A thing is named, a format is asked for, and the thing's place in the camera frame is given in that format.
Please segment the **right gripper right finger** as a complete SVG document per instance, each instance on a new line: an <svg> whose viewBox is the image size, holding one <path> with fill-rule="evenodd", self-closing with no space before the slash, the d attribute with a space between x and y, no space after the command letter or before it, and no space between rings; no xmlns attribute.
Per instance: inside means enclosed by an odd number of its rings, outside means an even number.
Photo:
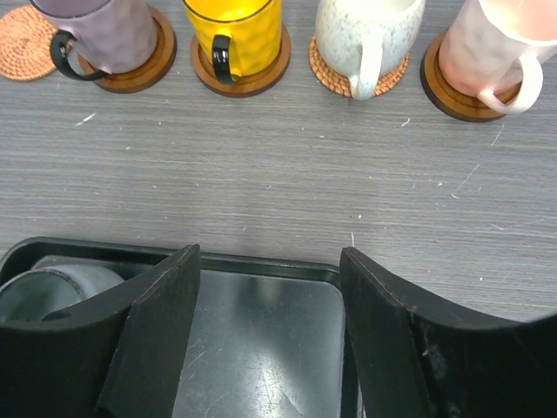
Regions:
<svg viewBox="0 0 557 418"><path fill-rule="evenodd" d="M518 322L463 307L352 247L339 267L368 416L555 416L554 315Z"/></svg>

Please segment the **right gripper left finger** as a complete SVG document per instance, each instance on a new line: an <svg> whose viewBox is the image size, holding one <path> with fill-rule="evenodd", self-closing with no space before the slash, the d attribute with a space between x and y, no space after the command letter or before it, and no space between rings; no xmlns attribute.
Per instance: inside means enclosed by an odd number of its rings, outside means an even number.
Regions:
<svg viewBox="0 0 557 418"><path fill-rule="evenodd" d="M43 321L4 323L2 416L171 416L199 283L189 245Z"/></svg>

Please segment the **grey stoneware mug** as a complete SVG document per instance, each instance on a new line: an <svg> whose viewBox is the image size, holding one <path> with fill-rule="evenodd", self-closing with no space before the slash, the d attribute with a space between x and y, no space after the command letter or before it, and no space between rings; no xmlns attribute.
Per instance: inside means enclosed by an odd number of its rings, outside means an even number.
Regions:
<svg viewBox="0 0 557 418"><path fill-rule="evenodd" d="M66 264L31 269L1 285L1 322L43 320L124 282L103 266Z"/></svg>

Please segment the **dark wooden coaster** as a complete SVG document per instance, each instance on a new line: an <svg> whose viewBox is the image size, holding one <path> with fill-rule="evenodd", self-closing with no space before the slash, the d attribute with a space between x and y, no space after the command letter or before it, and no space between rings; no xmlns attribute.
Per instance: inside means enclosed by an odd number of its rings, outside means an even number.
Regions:
<svg viewBox="0 0 557 418"><path fill-rule="evenodd" d="M171 68L176 55L177 41L169 20L158 9L147 4L157 29L158 40L151 57L133 71L110 74L94 80L95 84L106 91L133 93L145 90L157 83ZM96 68L78 53L82 74L89 75Z"/></svg>
<svg viewBox="0 0 557 418"><path fill-rule="evenodd" d="M464 122L485 123L504 118L476 97L455 90L444 78L439 64L439 51L447 30L441 32L428 46L421 59L419 75L430 101L446 115Z"/></svg>
<svg viewBox="0 0 557 418"><path fill-rule="evenodd" d="M282 24L281 47L272 64L259 73L239 79L236 84L221 84L216 79L212 65L196 36L191 39L190 59L193 70L206 88L221 96L248 98L267 91L283 77L290 63L291 50L290 35Z"/></svg>

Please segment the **woven rattan coaster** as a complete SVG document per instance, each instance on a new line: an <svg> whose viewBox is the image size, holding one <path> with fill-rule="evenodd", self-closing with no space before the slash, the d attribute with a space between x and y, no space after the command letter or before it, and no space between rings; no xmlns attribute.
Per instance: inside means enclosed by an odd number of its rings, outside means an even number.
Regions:
<svg viewBox="0 0 557 418"><path fill-rule="evenodd" d="M351 98L351 88L348 78L338 74L328 66L325 60L319 54L316 37L312 36L309 45L309 64L311 70L318 81L329 91L340 96ZM392 71L379 78L375 89L374 96L380 96L394 88L404 77L406 69L409 65L410 56L406 56L404 60Z"/></svg>

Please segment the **purple mug black handle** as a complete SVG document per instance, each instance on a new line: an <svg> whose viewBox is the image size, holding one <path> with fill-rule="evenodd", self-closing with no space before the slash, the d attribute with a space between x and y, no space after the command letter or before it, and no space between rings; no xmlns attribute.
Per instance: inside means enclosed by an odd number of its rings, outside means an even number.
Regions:
<svg viewBox="0 0 557 418"><path fill-rule="evenodd" d="M68 78L94 81L133 71L156 48L156 25L143 0L34 0L31 5L57 28L50 57ZM69 46L96 70L89 75L73 70Z"/></svg>

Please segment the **pink ceramic mug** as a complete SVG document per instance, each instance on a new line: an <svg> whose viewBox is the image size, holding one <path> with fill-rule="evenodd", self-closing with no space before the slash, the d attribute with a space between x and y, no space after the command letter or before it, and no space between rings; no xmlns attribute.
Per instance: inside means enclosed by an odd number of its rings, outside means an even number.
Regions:
<svg viewBox="0 0 557 418"><path fill-rule="evenodd" d="M467 0L439 50L445 80L506 115L530 109L556 54L555 0Z"/></svg>

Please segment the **white speckled mug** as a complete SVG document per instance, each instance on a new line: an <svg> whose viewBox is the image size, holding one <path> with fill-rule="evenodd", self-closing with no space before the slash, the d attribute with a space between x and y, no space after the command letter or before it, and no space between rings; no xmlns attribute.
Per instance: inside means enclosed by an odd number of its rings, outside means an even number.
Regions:
<svg viewBox="0 0 557 418"><path fill-rule="evenodd" d="M319 54L348 79L353 98L374 96L379 78L406 58L425 7L425 0L319 2L315 23Z"/></svg>

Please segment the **light orange coaster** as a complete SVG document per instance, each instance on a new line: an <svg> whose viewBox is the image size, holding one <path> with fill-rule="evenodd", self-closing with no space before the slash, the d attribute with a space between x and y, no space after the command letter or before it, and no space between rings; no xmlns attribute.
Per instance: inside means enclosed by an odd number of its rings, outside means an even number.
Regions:
<svg viewBox="0 0 557 418"><path fill-rule="evenodd" d="M50 42L57 28L32 5L11 10L1 18L1 75L32 81L56 70Z"/></svg>

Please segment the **yellow mug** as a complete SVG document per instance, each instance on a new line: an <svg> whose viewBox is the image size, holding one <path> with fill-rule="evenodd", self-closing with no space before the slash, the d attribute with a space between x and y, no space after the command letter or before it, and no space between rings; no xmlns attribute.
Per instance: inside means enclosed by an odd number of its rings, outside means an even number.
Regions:
<svg viewBox="0 0 557 418"><path fill-rule="evenodd" d="M221 84L265 70L279 54L281 0L185 0L184 5Z"/></svg>

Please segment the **black plastic tray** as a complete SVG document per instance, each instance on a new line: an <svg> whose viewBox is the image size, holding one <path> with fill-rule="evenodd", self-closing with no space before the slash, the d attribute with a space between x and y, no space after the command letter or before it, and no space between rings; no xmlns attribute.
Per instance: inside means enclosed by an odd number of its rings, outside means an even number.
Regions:
<svg viewBox="0 0 557 418"><path fill-rule="evenodd" d="M173 415L360 417L336 267L203 253Z"/></svg>

